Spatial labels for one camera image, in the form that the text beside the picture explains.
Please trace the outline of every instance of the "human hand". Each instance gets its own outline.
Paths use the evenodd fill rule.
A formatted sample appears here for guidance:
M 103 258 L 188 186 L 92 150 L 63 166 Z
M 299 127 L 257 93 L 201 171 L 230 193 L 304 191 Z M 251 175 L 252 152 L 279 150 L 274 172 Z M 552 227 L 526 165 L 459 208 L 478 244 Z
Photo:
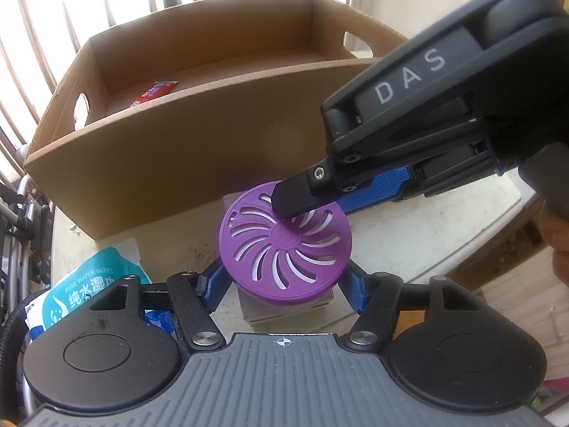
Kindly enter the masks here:
M 543 240 L 555 250 L 553 272 L 569 287 L 569 221 L 556 215 L 544 204 L 539 219 L 539 230 Z

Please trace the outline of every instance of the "black cable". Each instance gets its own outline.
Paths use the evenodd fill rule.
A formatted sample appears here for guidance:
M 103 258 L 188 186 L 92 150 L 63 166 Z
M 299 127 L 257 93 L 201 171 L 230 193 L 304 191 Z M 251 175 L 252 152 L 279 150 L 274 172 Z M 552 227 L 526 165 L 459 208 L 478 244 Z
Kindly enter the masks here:
M 0 334 L 0 418 L 16 424 L 22 420 L 16 390 L 16 368 L 28 332 L 26 306 L 46 291 L 47 289 L 42 289 L 33 292 L 20 302 L 8 316 Z

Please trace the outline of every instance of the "gray textured pad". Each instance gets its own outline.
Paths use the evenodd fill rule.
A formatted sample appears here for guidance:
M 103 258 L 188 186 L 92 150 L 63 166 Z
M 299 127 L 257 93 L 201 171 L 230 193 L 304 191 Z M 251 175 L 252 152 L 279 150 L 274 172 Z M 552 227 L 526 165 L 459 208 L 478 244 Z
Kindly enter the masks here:
M 42 408 L 27 427 L 544 427 L 530 408 L 491 416 L 438 411 L 406 394 L 379 358 L 350 353 L 332 335 L 235 334 L 193 355 L 161 395 L 110 416 Z

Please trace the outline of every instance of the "purple lid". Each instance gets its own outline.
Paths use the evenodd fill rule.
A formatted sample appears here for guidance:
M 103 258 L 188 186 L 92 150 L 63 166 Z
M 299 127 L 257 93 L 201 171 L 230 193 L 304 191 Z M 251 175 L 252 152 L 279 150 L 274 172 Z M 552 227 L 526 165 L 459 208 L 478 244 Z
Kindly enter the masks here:
M 221 261 L 239 287 L 276 305 L 309 302 L 330 289 L 348 264 L 352 231 L 333 202 L 292 220 L 272 211 L 277 182 L 250 189 L 223 218 Z

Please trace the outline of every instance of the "red wrapper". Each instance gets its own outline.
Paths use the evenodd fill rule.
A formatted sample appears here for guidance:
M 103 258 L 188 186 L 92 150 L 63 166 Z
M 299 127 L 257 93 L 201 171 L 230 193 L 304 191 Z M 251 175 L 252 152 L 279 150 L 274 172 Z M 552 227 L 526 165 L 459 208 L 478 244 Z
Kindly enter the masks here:
M 174 82 L 174 81 L 171 81 L 171 82 L 154 82 L 152 84 L 152 86 L 150 88 L 148 88 L 148 90 L 146 90 L 146 92 L 142 93 L 137 98 L 137 100 L 130 105 L 130 107 L 134 107 L 134 106 L 137 106 L 139 104 L 142 104 L 143 102 L 150 101 L 151 99 L 159 98 L 160 96 L 164 96 L 165 94 L 170 92 L 170 90 L 172 90 L 172 88 L 174 88 L 174 86 L 176 84 L 177 84 L 177 82 Z

